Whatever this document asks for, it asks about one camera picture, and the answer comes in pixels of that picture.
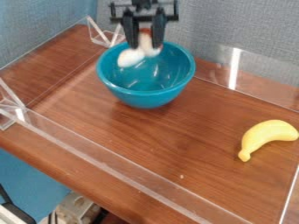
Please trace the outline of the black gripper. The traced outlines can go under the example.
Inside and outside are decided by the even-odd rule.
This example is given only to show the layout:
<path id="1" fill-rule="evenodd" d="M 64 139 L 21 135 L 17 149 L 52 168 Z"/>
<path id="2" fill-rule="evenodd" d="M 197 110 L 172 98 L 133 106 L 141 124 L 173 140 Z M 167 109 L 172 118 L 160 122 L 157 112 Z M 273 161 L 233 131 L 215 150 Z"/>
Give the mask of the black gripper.
<path id="1" fill-rule="evenodd" d="M 138 23 L 152 20 L 152 45 L 159 48 L 164 42 L 167 21 L 179 20 L 177 0 L 113 0 L 108 4 L 109 21 L 120 22 L 125 40 L 132 49 L 137 48 Z"/>

